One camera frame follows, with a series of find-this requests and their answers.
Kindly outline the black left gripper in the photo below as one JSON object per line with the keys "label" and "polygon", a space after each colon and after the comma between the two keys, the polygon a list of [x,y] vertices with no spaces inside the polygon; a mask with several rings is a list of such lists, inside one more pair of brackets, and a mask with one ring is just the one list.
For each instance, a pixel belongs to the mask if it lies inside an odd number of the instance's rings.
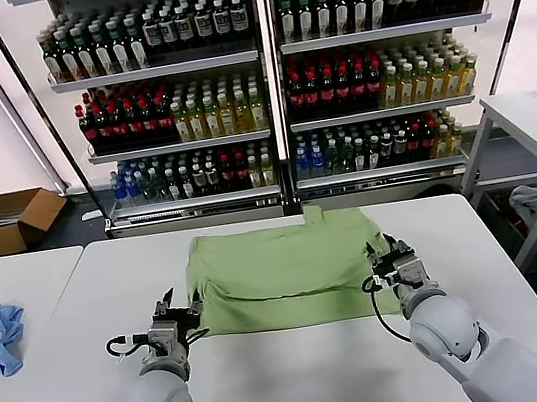
{"label": "black left gripper", "polygon": [[185,308],[171,308],[174,289],[166,291],[160,301],[156,303],[156,315],[152,329],[156,331],[170,331],[172,340],[183,344],[193,344],[196,340],[207,335],[207,329],[201,327],[203,301],[201,294],[195,289],[189,295],[189,306]]}

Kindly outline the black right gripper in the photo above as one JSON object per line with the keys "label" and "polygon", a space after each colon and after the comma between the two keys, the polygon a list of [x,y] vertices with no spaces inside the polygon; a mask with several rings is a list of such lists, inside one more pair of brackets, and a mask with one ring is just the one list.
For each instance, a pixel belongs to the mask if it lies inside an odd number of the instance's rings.
{"label": "black right gripper", "polygon": [[390,254],[380,258],[380,254],[371,243],[367,242],[365,245],[367,258],[373,264],[371,287],[380,289],[420,283],[422,277],[419,258],[413,248],[392,235],[384,233],[383,236],[389,246]]}

